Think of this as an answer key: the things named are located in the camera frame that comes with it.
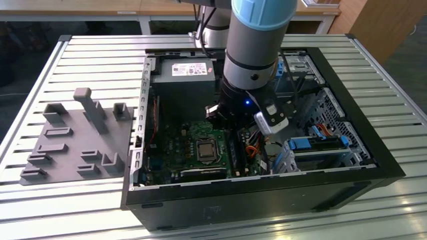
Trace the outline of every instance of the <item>robotic arm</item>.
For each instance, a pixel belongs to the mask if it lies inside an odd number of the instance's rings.
[[[278,51],[298,0],[181,1],[233,9],[219,104],[206,108],[209,121],[237,129],[255,121],[265,135],[278,133],[289,119],[267,83],[277,74]],[[207,24],[226,28],[226,15],[215,12]]]

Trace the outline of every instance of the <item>floor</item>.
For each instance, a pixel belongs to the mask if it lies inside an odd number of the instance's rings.
[[[158,34],[185,34],[191,31],[194,23],[189,22],[178,31],[171,31],[175,22],[161,21],[151,26],[151,30]],[[27,93],[31,91],[34,83],[45,67],[55,42],[61,35],[85,35],[87,26],[85,22],[55,22],[43,23],[49,29],[47,38],[51,43],[51,50],[42,53],[26,52],[14,63],[13,68],[17,74],[17,81],[0,87],[0,142],[9,132],[15,116],[26,101]],[[107,26],[111,35],[141,35],[138,22],[109,22]],[[417,25],[417,32],[407,37],[405,43],[398,48],[395,54],[385,64],[385,68],[403,90],[413,97],[421,109],[427,112],[427,16]]]

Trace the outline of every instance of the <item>power supply label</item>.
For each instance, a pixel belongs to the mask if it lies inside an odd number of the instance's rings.
[[[177,63],[173,65],[173,77],[209,75],[207,64],[202,63]]]

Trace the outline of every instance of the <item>white label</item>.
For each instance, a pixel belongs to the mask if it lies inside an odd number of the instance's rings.
[[[265,170],[267,170],[267,163],[265,161],[261,161],[259,165]]]
[[[137,11],[118,11],[118,14],[137,14]]]
[[[173,65],[173,76],[209,75],[207,64],[203,63],[178,63]]]

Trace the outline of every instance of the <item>aluminum table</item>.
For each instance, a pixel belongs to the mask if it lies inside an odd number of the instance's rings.
[[[427,232],[427,117],[357,39],[290,35],[285,47],[319,47],[407,176],[338,210],[149,232],[122,211],[123,178],[19,185],[47,103],[79,109],[90,87],[105,108],[138,114],[146,48],[194,48],[183,35],[74,36],[57,44],[0,146],[0,239],[417,239]]]

